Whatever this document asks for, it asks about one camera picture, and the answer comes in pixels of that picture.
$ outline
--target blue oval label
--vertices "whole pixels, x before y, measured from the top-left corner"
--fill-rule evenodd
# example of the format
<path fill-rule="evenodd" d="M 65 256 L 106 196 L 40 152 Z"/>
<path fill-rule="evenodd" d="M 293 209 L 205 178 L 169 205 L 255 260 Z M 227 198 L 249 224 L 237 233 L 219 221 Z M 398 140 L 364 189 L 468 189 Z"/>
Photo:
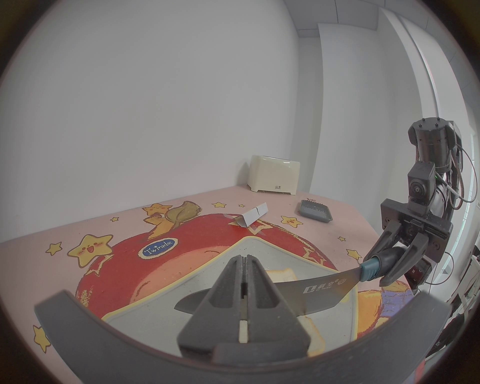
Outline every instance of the blue oval label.
<path fill-rule="evenodd" d="M 168 251 L 171 251 L 178 244 L 178 239 L 166 238 L 162 240 L 154 241 L 148 245 L 145 245 L 138 252 L 138 256 L 142 259 L 153 259 L 155 257 L 161 256 Z"/>

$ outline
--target cartoon star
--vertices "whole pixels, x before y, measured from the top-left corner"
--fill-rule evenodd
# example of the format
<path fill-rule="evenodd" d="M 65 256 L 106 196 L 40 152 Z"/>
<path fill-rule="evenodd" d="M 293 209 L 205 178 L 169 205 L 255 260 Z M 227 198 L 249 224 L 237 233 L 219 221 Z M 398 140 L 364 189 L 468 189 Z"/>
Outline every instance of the cartoon star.
<path fill-rule="evenodd" d="M 361 258 L 361 256 L 359 255 L 359 253 L 357 251 L 353 251 L 351 249 L 347 249 L 347 255 L 350 256 L 350 257 L 353 257 L 355 260 L 358 260 Z"/>
<path fill-rule="evenodd" d="M 288 224 L 291 225 L 293 228 L 296 228 L 299 226 L 299 224 L 303 223 L 299 222 L 296 217 L 282 216 L 282 224 Z"/>
<path fill-rule="evenodd" d="M 45 253 L 50 253 L 52 256 L 56 254 L 58 251 L 61 251 L 61 242 L 57 244 L 50 244 L 50 248 L 48 248 Z"/>
<path fill-rule="evenodd" d="M 95 257 L 112 253 L 112 249 L 108 246 L 108 242 L 112 240 L 112 238 L 113 235 L 101 237 L 85 235 L 80 244 L 70 250 L 67 255 L 77 257 L 78 266 L 83 268 Z"/>
<path fill-rule="evenodd" d="M 260 223 L 259 226 L 256 226 L 254 225 L 256 222 Z M 273 228 L 271 225 L 268 225 L 268 224 L 265 224 L 263 221 L 256 221 L 256 222 L 253 222 L 251 223 L 247 229 L 253 234 L 253 235 L 256 235 L 257 233 L 260 233 L 262 231 L 262 229 L 270 229 L 270 228 Z M 240 227 L 240 224 L 236 221 L 236 220 L 233 220 L 231 223 L 228 223 L 228 225 L 235 225 L 237 227 Z"/>
<path fill-rule="evenodd" d="M 47 353 L 47 347 L 51 346 L 51 344 L 47 336 L 45 336 L 45 331 L 42 327 L 38 328 L 36 326 L 33 326 L 33 331 L 35 332 L 33 341 L 42 347 L 43 353 Z"/>
<path fill-rule="evenodd" d="M 154 213 L 161 213 L 165 214 L 172 206 L 171 205 L 163 205 L 160 203 L 155 203 L 152 204 L 149 207 L 142 208 L 145 212 L 147 212 L 147 215 L 151 216 Z"/>

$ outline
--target camera housing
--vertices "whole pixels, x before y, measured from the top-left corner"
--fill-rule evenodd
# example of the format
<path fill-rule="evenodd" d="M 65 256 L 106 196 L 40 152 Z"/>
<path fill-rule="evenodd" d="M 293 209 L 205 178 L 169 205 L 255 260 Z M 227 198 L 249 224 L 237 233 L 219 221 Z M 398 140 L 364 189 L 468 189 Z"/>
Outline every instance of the camera housing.
<path fill-rule="evenodd" d="M 431 161 L 417 161 L 408 173 L 407 208 L 425 215 L 435 197 L 435 164 Z"/>

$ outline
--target cable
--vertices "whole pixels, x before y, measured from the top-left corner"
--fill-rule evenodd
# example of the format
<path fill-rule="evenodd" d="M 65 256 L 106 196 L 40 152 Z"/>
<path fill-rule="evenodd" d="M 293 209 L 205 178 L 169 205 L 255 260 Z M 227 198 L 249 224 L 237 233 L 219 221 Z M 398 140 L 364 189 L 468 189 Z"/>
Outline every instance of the cable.
<path fill-rule="evenodd" d="M 440 174 L 438 172 L 436 172 L 436 175 L 438 176 L 438 179 L 440 180 L 441 183 L 445 184 L 445 186 L 447 187 L 447 189 L 453 193 L 456 197 L 458 197 L 461 201 L 465 202 L 465 203 L 473 203 L 475 201 L 475 199 L 477 199 L 477 194 L 475 194 L 475 199 L 473 200 L 466 200 L 464 199 L 462 196 L 460 196 L 460 194 L 458 194 L 457 191 L 455 191 L 450 185 L 448 185 L 446 183 L 445 180 L 443 180 L 441 177 L 440 177 Z"/>
<path fill-rule="evenodd" d="M 437 265 L 435 266 L 435 269 L 433 270 L 433 276 L 435 276 L 435 272 L 437 271 L 437 266 L 438 266 L 438 263 Z M 428 294 L 430 295 L 430 290 L 432 289 L 432 283 L 430 283 L 430 286 L 428 288 Z"/>
<path fill-rule="evenodd" d="M 467 155 L 468 159 L 470 160 L 470 164 L 472 165 L 473 174 L 475 175 L 475 186 L 476 186 L 477 188 L 476 188 L 476 190 L 475 190 L 475 197 L 474 197 L 473 200 L 470 202 L 470 203 L 472 203 L 472 202 L 474 202 L 474 201 L 477 199 L 477 193 L 478 193 L 478 191 L 479 191 L 479 184 L 478 184 L 478 179 L 477 179 L 477 171 L 475 170 L 475 167 L 473 166 L 473 161 L 472 161 L 472 159 L 470 158 L 470 156 L 468 155 L 468 153 L 465 151 L 465 149 L 463 149 L 463 148 L 462 148 L 460 145 L 458 145 L 458 144 L 457 144 L 457 146 L 458 146 L 458 148 L 461 149 L 461 151 L 462 151 L 465 155 Z"/>
<path fill-rule="evenodd" d="M 452 161 L 453 161 L 453 164 L 455 166 L 455 169 L 456 169 L 456 174 L 458 175 L 458 181 L 460 182 L 460 189 L 462 191 L 462 194 L 459 196 L 459 199 L 460 199 L 460 204 L 456 207 L 453 207 L 453 209 L 455 211 L 458 211 L 461 207 L 462 207 L 462 204 L 463 204 L 463 201 L 464 201 L 464 197 L 465 197 L 465 185 L 463 183 L 463 177 L 462 177 L 462 172 L 460 171 L 460 167 L 458 166 L 458 162 L 456 160 L 456 157 L 453 156 L 453 152 L 450 152 L 450 157 L 452 158 Z"/>
<path fill-rule="evenodd" d="M 448 173 L 446 174 L 446 181 L 447 181 L 447 184 L 450 185 L 452 183 L 452 170 L 450 169 L 448 171 Z M 452 194 L 450 192 L 450 190 L 447 188 L 447 202 L 450 204 L 450 206 L 453 208 L 453 204 L 452 204 Z"/>
<path fill-rule="evenodd" d="M 444 282 L 446 282 L 451 275 L 453 275 L 453 269 L 455 268 L 455 261 L 453 259 L 453 256 L 449 253 L 449 252 L 444 252 L 446 253 L 447 255 L 449 255 L 451 258 L 452 258 L 452 272 L 450 272 L 450 274 L 448 275 L 448 277 L 442 281 L 441 283 L 428 283 L 425 281 L 425 284 L 428 284 L 430 286 L 430 289 L 432 288 L 432 285 L 441 285 L 443 284 Z"/>
<path fill-rule="evenodd" d="M 470 279 L 470 281 L 468 282 L 468 284 L 467 284 L 467 290 L 463 293 L 463 296 L 464 296 L 464 297 L 465 297 L 465 293 L 468 292 L 468 291 L 470 290 L 470 288 L 471 288 L 470 283 L 477 278 L 477 276 L 479 275 L 479 273 L 480 273 L 480 270 L 477 271 L 477 273 L 476 273 L 476 274 Z M 463 311 L 463 313 L 465 313 L 465 305 L 463 304 L 463 302 L 462 302 L 462 311 Z"/>
<path fill-rule="evenodd" d="M 455 191 L 445 180 L 442 179 L 442 177 L 438 174 L 438 172 L 436 172 L 436 175 L 437 175 L 437 178 L 440 180 L 441 183 L 445 184 L 445 186 L 447 187 L 447 189 L 453 193 L 456 197 L 458 197 L 460 199 L 460 201 L 462 202 L 465 202 L 465 203 L 473 203 L 476 199 L 477 199 L 477 194 L 478 194 L 478 191 L 479 191 L 479 186 L 478 186 L 478 178 L 477 178 L 477 171 L 475 170 L 475 167 L 473 166 L 473 161 L 472 159 L 470 158 L 470 156 L 468 155 L 468 153 L 465 151 L 465 149 L 463 149 L 459 144 L 457 144 L 458 148 L 460 148 L 460 150 L 468 157 L 468 159 L 470 160 L 470 164 L 472 165 L 472 169 L 473 169 L 473 174 L 475 175 L 475 186 L 476 186 L 476 189 L 475 189 L 475 196 L 473 197 L 472 200 L 466 200 L 464 198 L 464 185 L 463 185 L 463 178 L 462 178 L 462 174 L 460 172 L 460 169 L 459 169 L 459 166 L 458 166 L 458 163 L 455 159 L 454 156 L 452 156 L 452 159 L 453 159 L 453 162 L 454 162 L 454 165 L 455 165 L 455 168 L 457 169 L 457 173 L 458 173 L 458 177 L 459 177 L 459 180 L 460 180 L 460 186 L 461 186 L 461 190 L 462 190 L 462 195 L 460 195 L 457 191 Z M 462 206 L 462 204 L 460 203 L 460 205 L 458 207 L 453 207 L 455 210 L 459 209 L 460 207 Z"/>

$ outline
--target knife blade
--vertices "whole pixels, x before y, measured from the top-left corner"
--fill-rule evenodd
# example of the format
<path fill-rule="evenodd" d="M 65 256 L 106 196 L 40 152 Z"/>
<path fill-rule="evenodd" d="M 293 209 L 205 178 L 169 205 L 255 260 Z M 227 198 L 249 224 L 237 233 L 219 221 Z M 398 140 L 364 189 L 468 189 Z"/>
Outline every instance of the knife blade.
<path fill-rule="evenodd" d="M 361 267 L 332 275 L 275 283 L 296 316 L 335 307 L 360 281 Z M 193 314 L 209 289 L 194 292 L 175 305 L 177 311 Z"/>

